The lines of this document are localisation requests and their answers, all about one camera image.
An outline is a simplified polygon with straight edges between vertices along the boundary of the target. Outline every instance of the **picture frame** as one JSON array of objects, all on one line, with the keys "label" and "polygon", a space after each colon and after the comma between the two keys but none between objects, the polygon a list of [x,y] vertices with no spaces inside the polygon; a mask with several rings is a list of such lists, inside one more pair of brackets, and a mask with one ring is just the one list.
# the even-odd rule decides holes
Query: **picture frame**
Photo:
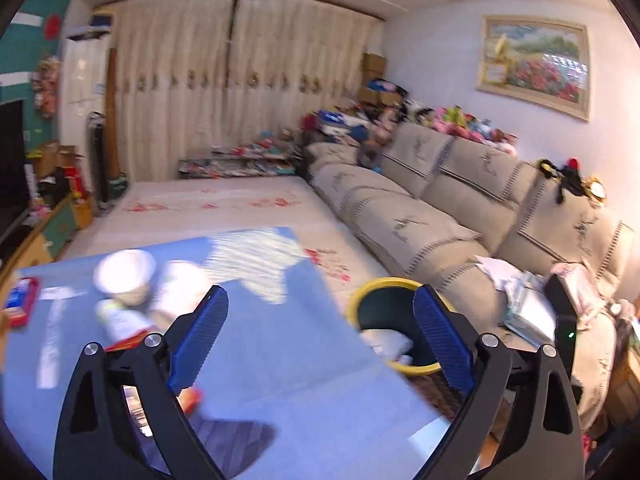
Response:
[{"label": "picture frame", "polygon": [[590,119],[586,25],[538,16],[483,16],[477,90]]}]

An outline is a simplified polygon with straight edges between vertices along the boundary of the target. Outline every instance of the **teal wall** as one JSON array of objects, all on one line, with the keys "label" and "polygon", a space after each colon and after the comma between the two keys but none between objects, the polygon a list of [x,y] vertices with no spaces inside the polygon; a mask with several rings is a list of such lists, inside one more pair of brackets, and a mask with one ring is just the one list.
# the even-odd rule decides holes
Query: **teal wall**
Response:
[{"label": "teal wall", "polygon": [[[47,18],[54,14],[65,18],[66,7],[70,0],[25,0],[20,12],[35,14],[44,18],[41,27],[31,25],[9,25],[0,38],[0,74],[13,72],[33,72],[44,52],[56,54],[58,38],[47,41],[44,38],[44,25]],[[28,139],[27,150],[36,148],[54,137],[55,118],[43,119],[40,112],[33,108],[33,91],[30,84],[0,86],[0,102],[12,99],[26,99],[24,107],[24,129]]]}]

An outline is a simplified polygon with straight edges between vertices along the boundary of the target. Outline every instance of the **sofa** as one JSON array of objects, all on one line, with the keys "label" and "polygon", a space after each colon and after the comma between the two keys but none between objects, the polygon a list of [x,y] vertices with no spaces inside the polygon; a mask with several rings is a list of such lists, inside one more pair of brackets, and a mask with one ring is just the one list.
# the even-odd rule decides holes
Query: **sofa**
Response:
[{"label": "sofa", "polygon": [[[593,269],[601,295],[614,295],[634,232],[607,208],[565,193],[516,156],[404,123],[380,160],[359,167],[356,148],[326,142],[307,147],[309,180],[337,217],[391,275],[431,284],[479,333],[532,349],[500,325],[506,295],[476,266],[500,258],[521,270],[548,273],[556,262]],[[608,311],[578,332],[574,377],[584,389],[584,430],[606,396],[616,343]]]}]

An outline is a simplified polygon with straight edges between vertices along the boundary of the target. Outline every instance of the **silver bolt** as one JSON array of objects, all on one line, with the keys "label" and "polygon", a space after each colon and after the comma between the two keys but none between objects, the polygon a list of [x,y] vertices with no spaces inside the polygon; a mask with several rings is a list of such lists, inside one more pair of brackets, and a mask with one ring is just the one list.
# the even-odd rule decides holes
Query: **silver bolt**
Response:
[{"label": "silver bolt", "polygon": [[482,344],[489,348],[495,348],[498,346],[498,338],[493,334],[484,334],[482,336]]},{"label": "silver bolt", "polygon": [[556,349],[551,345],[544,345],[542,347],[542,351],[545,353],[547,357],[556,357],[558,355],[558,352],[556,351]]},{"label": "silver bolt", "polygon": [[98,343],[89,343],[84,347],[84,353],[87,355],[94,355],[98,351]]},{"label": "silver bolt", "polygon": [[162,341],[162,336],[160,334],[149,334],[145,337],[145,346],[149,348],[154,348],[160,344]]}]

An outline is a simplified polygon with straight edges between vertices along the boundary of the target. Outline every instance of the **television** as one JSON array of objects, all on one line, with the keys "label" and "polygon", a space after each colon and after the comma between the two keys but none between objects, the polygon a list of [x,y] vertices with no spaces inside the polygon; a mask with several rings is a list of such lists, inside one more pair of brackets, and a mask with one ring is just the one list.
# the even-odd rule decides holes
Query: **television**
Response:
[{"label": "television", "polygon": [[29,213],[22,99],[0,103],[0,243]]}]

